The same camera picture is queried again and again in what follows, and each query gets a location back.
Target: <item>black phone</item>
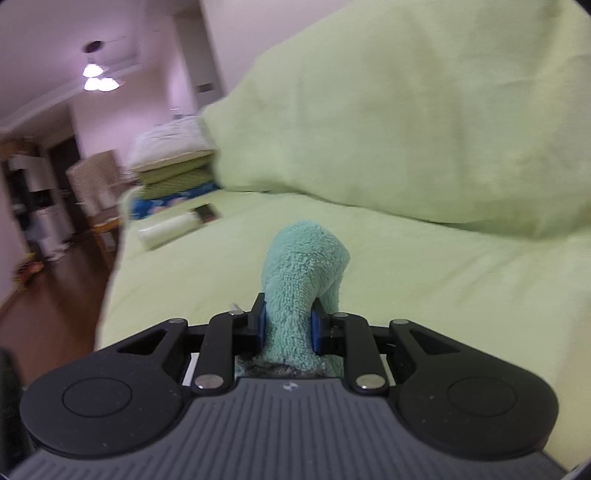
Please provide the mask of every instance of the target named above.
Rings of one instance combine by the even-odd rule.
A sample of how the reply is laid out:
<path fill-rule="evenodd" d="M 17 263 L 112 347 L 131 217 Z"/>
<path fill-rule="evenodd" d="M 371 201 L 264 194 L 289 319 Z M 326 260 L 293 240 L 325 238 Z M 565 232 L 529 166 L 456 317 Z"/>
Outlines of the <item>black phone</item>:
<path fill-rule="evenodd" d="M 215 212 L 215 210 L 213 210 L 211 203 L 206 203 L 205 205 L 201 205 L 193 210 L 198 215 L 201 223 L 213 222 L 219 218 L 219 215 Z"/>

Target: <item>bedroom door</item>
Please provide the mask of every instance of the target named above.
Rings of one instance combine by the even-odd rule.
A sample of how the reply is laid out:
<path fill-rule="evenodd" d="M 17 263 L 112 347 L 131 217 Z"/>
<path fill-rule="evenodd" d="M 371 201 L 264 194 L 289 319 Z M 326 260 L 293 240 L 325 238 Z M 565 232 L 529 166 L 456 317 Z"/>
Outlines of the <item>bedroom door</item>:
<path fill-rule="evenodd" d="M 66 204 L 66 210 L 74 226 L 75 233 L 86 232 L 90 229 L 90 225 L 82 208 L 77 204 L 78 200 L 66 175 L 67 169 L 80 160 L 76 139 L 71 137 L 49 149 L 48 153 L 61 197 Z"/>

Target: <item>ridged rubber surface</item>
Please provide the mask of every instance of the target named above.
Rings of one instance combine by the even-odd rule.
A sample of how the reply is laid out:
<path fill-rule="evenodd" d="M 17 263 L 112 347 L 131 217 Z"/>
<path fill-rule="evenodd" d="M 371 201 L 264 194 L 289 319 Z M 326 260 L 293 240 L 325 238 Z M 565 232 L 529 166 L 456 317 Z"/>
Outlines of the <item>ridged rubber surface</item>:
<path fill-rule="evenodd" d="M 382 398 L 340 380 L 242 379 L 193 402 L 179 425 L 143 450 L 104 460 L 39 451 L 11 480 L 557 480 L 542 453 L 503 462 L 461 460 L 425 446 Z"/>

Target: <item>green bedsheet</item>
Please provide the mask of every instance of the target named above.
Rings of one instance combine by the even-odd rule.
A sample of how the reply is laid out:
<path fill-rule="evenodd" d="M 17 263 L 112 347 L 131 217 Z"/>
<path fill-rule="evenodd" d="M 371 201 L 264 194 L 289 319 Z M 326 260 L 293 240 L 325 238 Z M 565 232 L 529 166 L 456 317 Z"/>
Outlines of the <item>green bedsheet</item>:
<path fill-rule="evenodd" d="M 221 219 L 155 251 L 143 249 L 139 228 L 206 202 Z M 376 325 L 406 317 L 541 375 L 560 399 L 549 453 L 566 466 L 589 455 L 589 230 L 507 238 L 299 194 L 221 190 L 131 222 L 97 347 L 171 317 L 195 325 L 232 303 L 250 308 L 272 238 L 300 219 L 320 222 L 351 254 L 343 310 Z"/>

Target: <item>ceiling light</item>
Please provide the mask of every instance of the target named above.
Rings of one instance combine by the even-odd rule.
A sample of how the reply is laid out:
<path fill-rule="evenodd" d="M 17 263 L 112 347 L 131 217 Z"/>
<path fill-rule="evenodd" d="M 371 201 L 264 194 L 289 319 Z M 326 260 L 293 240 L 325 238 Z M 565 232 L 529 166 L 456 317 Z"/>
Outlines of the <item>ceiling light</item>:
<path fill-rule="evenodd" d="M 89 78 L 84 84 L 84 90 L 93 91 L 100 89 L 101 80 L 96 77 Z"/>
<path fill-rule="evenodd" d="M 105 70 L 106 70 L 105 68 L 101 67 L 100 65 L 97 65 L 96 63 L 89 63 L 84 68 L 82 75 L 84 75 L 87 78 L 94 78 L 94 77 L 98 77 L 99 75 L 103 74 L 105 72 Z"/>
<path fill-rule="evenodd" d="M 110 92 L 111 90 L 119 88 L 121 85 L 122 83 L 117 80 L 107 77 L 100 80 L 99 90 L 101 92 Z"/>

